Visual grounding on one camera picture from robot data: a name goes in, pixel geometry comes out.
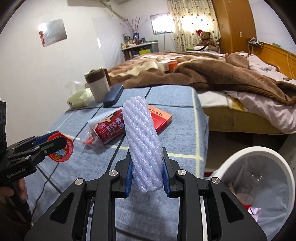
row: floor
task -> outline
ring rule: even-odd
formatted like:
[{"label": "floor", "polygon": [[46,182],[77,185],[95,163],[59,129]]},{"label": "floor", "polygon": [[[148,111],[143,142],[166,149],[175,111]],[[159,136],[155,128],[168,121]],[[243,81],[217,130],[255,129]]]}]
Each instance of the floor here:
[{"label": "floor", "polygon": [[287,135],[210,131],[205,171],[217,170],[231,155],[247,147],[264,146],[278,151],[286,138]]}]

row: human hand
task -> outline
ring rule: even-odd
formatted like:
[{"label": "human hand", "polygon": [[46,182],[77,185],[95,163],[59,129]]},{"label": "human hand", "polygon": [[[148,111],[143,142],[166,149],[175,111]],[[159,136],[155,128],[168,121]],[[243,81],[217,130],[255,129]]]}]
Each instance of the human hand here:
[{"label": "human hand", "polygon": [[[18,180],[17,187],[18,187],[18,193],[21,199],[27,201],[28,191],[27,191],[25,180],[24,179]],[[11,188],[9,187],[0,188],[0,202],[5,204],[6,202],[5,197],[11,197],[13,195],[14,195],[14,191]]]}]

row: white foam mesh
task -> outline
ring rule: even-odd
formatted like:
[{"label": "white foam mesh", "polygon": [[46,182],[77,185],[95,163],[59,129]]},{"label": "white foam mesh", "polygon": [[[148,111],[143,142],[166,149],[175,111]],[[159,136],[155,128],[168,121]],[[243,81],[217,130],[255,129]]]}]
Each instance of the white foam mesh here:
[{"label": "white foam mesh", "polygon": [[163,150],[145,98],[130,98],[123,104],[122,113],[138,192],[161,189]]}]

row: navy blue case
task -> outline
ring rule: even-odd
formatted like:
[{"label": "navy blue case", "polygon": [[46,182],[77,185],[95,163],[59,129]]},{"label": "navy blue case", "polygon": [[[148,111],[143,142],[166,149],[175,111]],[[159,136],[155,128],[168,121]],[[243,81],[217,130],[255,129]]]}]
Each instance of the navy blue case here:
[{"label": "navy blue case", "polygon": [[123,92],[123,85],[117,84],[114,85],[111,90],[106,94],[103,104],[105,107],[111,107],[117,103],[121,94]]}]

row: fluffy blanket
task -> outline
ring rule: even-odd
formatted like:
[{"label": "fluffy blanket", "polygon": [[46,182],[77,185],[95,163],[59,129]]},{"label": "fluffy blanket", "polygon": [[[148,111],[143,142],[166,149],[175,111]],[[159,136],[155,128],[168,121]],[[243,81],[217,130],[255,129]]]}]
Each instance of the fluffy blanket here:
[{"label": "fluffy blanket", "polygon": [[[164,73],[157,62],[176,59],[178,66]],[[275,81],[249,69],[246,57],[237,53],[225,58],[210,53],[150,53],[108,70],[112,85],[124,88],[156,85],[188,85],[204,91],[239,91],[261,95],[281,104],[296,103],[296,86]]]}]

